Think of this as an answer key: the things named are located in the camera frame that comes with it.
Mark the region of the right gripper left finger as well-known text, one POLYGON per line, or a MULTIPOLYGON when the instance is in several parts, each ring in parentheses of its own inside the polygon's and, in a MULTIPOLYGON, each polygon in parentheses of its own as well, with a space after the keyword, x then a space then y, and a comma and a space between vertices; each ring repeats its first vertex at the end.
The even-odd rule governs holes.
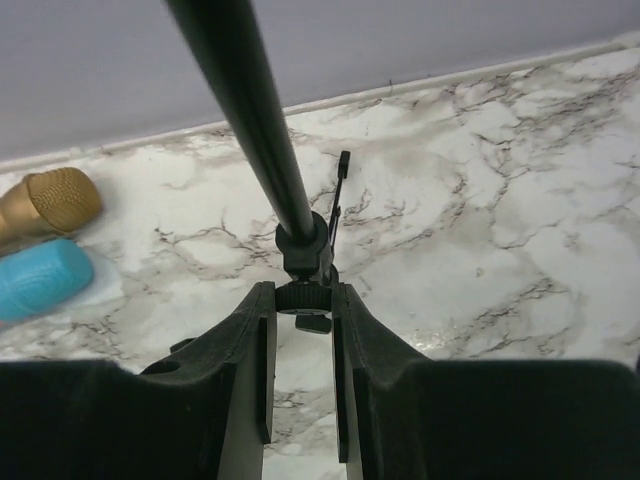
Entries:
POLYGON ((274 285, 134 374, 106 360, 1 366, 5 479, 258 479, 272 433, 274 285))

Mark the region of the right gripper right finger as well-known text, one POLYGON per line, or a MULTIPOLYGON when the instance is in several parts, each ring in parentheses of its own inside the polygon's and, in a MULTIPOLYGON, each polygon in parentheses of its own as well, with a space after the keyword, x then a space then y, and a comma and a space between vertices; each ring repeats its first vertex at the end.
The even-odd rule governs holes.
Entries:
POLYGON ((639 378, 604 360, 433 360, 333 294, 338 457, 351 479, 635 479, 639 378))

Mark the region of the black tripod microphone stand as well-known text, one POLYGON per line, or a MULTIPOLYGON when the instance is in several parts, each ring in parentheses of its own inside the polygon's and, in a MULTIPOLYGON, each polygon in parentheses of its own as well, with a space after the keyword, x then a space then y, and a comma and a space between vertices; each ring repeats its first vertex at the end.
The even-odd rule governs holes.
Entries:
POLYGON ((301 331, 328 334, 340 199, 328 219, 310 207, 253 5, 167 6, 279 220, 275 242, 291 280, 276 289, 276 310, 295 316, 301 331))

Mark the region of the blue microphone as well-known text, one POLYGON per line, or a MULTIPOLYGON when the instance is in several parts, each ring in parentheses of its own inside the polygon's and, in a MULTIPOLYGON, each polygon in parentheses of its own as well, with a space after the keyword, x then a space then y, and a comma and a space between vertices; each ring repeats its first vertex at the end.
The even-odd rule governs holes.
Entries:
POLYGON ((1 259, 1 321, 47 313, 86 288, 90 257, 73 241, 52 240, 1 259))

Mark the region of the gold microphone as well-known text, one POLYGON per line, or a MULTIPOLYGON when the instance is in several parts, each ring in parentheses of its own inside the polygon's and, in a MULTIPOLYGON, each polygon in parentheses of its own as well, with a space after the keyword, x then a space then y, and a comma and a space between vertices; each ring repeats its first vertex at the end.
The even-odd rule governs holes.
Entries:
POLYGON ((1 254, 70 238, 103 211, 90 177, 74 167, 32 173, 1 196, 1 254))

